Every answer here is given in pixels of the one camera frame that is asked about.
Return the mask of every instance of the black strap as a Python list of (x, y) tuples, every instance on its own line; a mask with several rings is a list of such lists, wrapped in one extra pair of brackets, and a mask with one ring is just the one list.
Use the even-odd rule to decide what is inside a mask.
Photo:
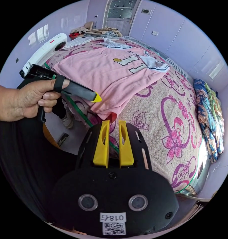
[(65, 76), (63, 75), (56, 76), (56, 81), (53, 88), (55, 92), (61, 93), (64, 80), (65, 80)]

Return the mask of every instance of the hand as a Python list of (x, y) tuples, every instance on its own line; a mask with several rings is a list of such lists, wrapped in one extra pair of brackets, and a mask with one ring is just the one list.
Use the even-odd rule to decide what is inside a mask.
[[(64, 80), (62, 88), (69, 85), (69, 80)], [(52, 107), (56, 105), (60, 93), (54, 92), (55, 79), (39, 80), (25, 85), (18, 91), (17, 106), (21, 109), (22, 116), (25, 118), (33, 118), (37, 116), (39, 106), (44, 107), (46, 113), (52, 111)]]

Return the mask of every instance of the floral bedspread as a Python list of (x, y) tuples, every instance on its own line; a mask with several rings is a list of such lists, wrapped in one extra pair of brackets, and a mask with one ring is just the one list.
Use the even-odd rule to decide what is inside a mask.
[[(145, 49), (125, 39), (115, 41)], [(95, 41), (59, 50), (46, 63), (52, 68), (66, 57), (99, 47), (104, 46), (96, 45)], [(164, 61), (157, 53), (145, 50), (157, 60)], [(81, 98), (64, 97), (64, 100), (76, 120), (82, 121), (87, 127), (101, 122)], [(117, 122), (111, 125), (112, 154), (118, 156), (118, 121), (125, 120), (140, 129), (149, 148), (152, 169), (167, 178), (176, 193), (186, 190), (198, 170), (199, 147), (202, 142), (196, 107), (193, 86), (170, 66), (163, 78), (137, 93), (121, 112)]]

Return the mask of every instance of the leg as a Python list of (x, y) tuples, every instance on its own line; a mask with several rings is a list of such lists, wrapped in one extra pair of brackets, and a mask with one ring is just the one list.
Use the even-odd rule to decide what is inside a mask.
[(60, 119), (63, 119), (66, 116), (66, 109), (62, 103), (62, 98), (57, 99), (57, 104), (52, 108), (52, 112), (57, 115)]
[(57, 180), (74, 170), (76, 155), (50, 144), (42, 127), (35, 118), (0, 122), (0, 166), (24, 204), (49, 222), (48, 196)]

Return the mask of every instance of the pink t-shirt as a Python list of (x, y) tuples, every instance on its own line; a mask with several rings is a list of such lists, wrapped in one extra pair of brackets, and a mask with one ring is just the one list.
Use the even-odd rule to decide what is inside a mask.
[(148, 68), (140, 56), (147, 55), (136, 47), (102, 47), (65, 58), (54, 65), (54, 70), (97, 92), (102, 102), (86, 103), (102, 120), (113, 122), (136, 93), (166, 74)]

